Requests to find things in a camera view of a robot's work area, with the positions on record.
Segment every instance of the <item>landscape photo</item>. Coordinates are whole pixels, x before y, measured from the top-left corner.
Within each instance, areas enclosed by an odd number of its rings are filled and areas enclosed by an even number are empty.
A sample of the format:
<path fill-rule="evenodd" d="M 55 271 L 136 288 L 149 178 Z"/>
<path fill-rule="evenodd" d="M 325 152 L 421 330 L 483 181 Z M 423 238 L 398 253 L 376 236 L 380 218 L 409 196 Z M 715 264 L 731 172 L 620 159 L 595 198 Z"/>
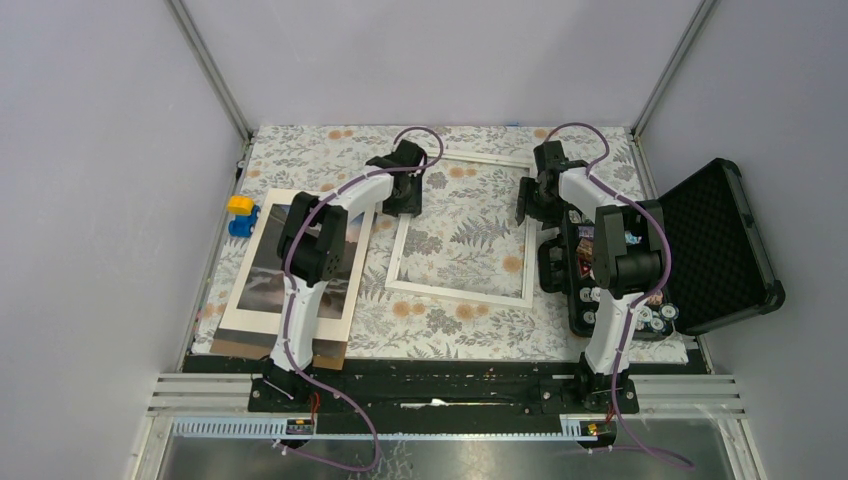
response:
<path fill-rule="evenodd" d="M 268 214 L 268 221 L 261 232 L 256 255 L 250 264 L 250 271 L 238 300 L 239 310 L 252 310 L 280 314 L 285 300 L 285 274 L 283 259 L 277 256 L 277 243 L 288 217 L 289 205 L 274 204 Z M 341 265 L 328 283 L 318 307 L 318 317 L 341 319 L 345 297 L 350 285 L 350 275 L 359 235 L 362 230 L 364 214 L 348 224 L 345 234 L 345 248 Z M 319 228 L 311 228 L 308 233 L 317 235 Z"/>

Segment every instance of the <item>white picture frame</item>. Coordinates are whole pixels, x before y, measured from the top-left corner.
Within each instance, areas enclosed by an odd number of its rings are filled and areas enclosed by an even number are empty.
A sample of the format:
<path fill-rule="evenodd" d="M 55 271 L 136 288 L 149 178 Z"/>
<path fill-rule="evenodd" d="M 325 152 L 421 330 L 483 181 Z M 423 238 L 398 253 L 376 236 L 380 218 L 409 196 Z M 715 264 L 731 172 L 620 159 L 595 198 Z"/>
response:
<path fill-rule="evenodd" d="M 436 151 L 427 149 L 427 155 L 431 158 L 435 157 L 437 153 L 438 152 Z M 519 158 L 505 155 L 492 155 L 446 149 L 442 155 L 442 159 L 527 169 L 529 176 L 533 176 L 536 170 L 535 162 L 532 158 Z M 389 260 L 389 269 L 386 275 L 386 290 L 431 298 L 475 302 L 494 307 L 518 310 L 533 309 L 533 286 L 536 274 L 536 231 L 538 230 L 538 225 L 535 220 L 530 217 L 527 217 L 524 220 L 526 234 L 524 238 L 523 283 L 521 286 L 521 297 L 515 298 L 398 280 L 398 277 L 400 276 L 401 257 L 403 256 L 404 245 L 406 244 L 406 237 L 409 231 L 411 219 L 412 217 L 410 215 L 402 215 L 400 217 L 397 236 L 395 237 L 394 247 L 392 248 L 392 256 Z"/>
<path fill-rule="evenodd" d="M 251 275 L 251 270 L 253 269 L 254 272 L 257 270 L 254 264 L 254 258 L 256 257 L 257 251 L 260 248 L 260 243 L 263 240 L 262 236 L 265 232 L 266 226 L 268 225 L 272 209 L 275 205 L 291 205 L 295 195 L 298 193 L 300 193 L 300 190 L 271 189 L 265 196 L 265 201 L 263 202 L 259 219 L 256 222 L 254 233 L 250 238 L 244 260 L 242 260 L 241 267 L 236 275 L 233 290 L 230 293 L 230 298 L 224 310 L 224 315 L 221 318 L 221 323 L 216 330 L 215 340 L 213 341 L 211 349 L 212 353 L 255 357 L 257 352 L 264 351 L 268 346 L 273 346 L 273 340 L 276 339 L 279 333 L 281 320 L 280 313 L 240 308 L 240 304 L 242 303 L 242 297 L 244 295 L 244 290 L 247 286 L 249 276 Z M 356 297 L 359 292 L 362 270 L 365 266 L 368 240 L 371 235 L 371 229 L 374 221 L 374 211 L 375 207 L 372 206 L 362 214 L 362 222 L 358 227 L 359 232 L 358 234 L 353 235 L 356 238 L 355 253 L 350 277 L 347 283 L 347 291 L 344 293 L 344 300 L 340 315 L 341 318 L 318 317 L 318 326 L 314 337 L 315 340 L 319 342 L 323 341 L 324 344 L 326 344 L 326 342 L 344 343 L 345 345 L 342 346 L 342 350 L 346 347 L 346 342 L 350 335 L 350 326 L 353 321 Z M 348 235 L 351 235 L 353 228 L 356 227 L 351 225 L 348 226 Z M 274 294 L 274 302 L 279 300 L 280 308 L 282 308 L 281 298 L 282 287 L 280 286 L 279 298 L 278 294 Z"/>

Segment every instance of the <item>yellow object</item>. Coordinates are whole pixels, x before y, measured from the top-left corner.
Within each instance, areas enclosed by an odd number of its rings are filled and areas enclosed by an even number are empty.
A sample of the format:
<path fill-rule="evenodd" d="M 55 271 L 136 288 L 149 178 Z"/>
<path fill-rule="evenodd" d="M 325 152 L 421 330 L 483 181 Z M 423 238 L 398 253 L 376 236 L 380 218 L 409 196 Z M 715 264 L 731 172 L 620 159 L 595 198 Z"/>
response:
<path fill-rule="evenodd" d="M 233 195 L 227 204 L 227 211 L 233 215 L 250 215 L 253 212 L 253 200 L 250 197 Z"/>

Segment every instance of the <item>metal floor panel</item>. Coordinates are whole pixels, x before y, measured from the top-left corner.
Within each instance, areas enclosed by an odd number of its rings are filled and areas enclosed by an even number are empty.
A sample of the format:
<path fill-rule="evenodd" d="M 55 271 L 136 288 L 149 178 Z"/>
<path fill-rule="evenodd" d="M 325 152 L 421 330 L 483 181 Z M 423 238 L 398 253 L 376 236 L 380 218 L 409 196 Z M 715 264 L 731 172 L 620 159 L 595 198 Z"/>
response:
<path fill-rule="evenodd" d="M 263 480 L 297 479 L 485 479 L 526 478 L 723 479 L 733 478 L 720 429 L 709 420 L 630 422 L 653 446 L 691 458 L 694 473 L 675 470 L 644 454 L 588 455 L 573 442 L 527 441 L 381 441 L 384 457 L 369 474 L 349 474 L 331 467 L 282 456 L 268 440 L 172 437 L 160 478 Z M 618 444 L 629 444 L 620 438 Z M 369 441 L 314 440 L 310 452 L 363 465 L 373 452 Z"/>

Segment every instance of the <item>small item in case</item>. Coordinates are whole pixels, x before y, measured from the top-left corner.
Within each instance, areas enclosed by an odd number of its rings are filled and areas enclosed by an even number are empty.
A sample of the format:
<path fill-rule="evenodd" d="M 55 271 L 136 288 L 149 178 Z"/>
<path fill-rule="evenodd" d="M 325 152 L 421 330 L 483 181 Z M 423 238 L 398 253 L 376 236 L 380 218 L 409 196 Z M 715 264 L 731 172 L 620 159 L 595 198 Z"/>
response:
<path fill-rule="evenodd" d="M 583 303 L 589 303 L 592 301 L 592 289 L 589 287 L 583 287 L 580 289 L 580 301 Z"/>
<path fill-rule="evenodd" d="M 651 318 L 653 318 L 653 315 L 651 315 L 651 309 L 645 305 L 642 305 L 639 307 L 639 310 L 636 311 L 636 320 L 640 322 L 648 323 L 651 321 Z"/>
<path fill-rule="evenodd" d="M 671 303 L 660 305 L 660 316 L 669 322 L 673 322 L 680 316 L 680 309 Z"/>
<path fill-rule="evenodd" d="M 651 319 L 651 328 L 653 328 L 654 330 L 656 330 L 658 332 L 662 332 L 663 329 L 665 329 L 665 324 L 659 318 L 652 318 Z"/>
<path fill-rule="evenodd" d="M 660 290 L 659 292 L 648 297 L 648 299 L 645 301 L 645 305 L 651 305 L 653 307 L 657 307 L 659 305 L 662 305 L 662 300 L 663 300 L 663 294 L 662 294 L 662 290 Z"/>
<path fill-rule="evenodd" d="M 595 227 L 592 225 L 580 225 L 577 227 L 577 236 L 589 240 L 595 239 Z"/>
<path fill-rule="evenodd" d="M 577 265 L 580 268 L 580 278 L 588 278 L 592 273 L 592 264 L 582 258 L 578 258 Z"/>
<path fill-rule="evenodd" d="M 593 247 L 594 244 L 591 240 L 589 240 L 588 238 L 581 238 L 580 242 L 577 243 L 577 256 L 591 262 Z"/>
<path fill-rule="evenodd" d="M 624 241 L 628 245 L 636 245 L 636 244 L 638 244 L 639 242 L 642 241 L 642 237 L 637 237 L 636 235 L 633 235 L 629 231 L 626 231 L 626 232 L 624 232 Z"/>

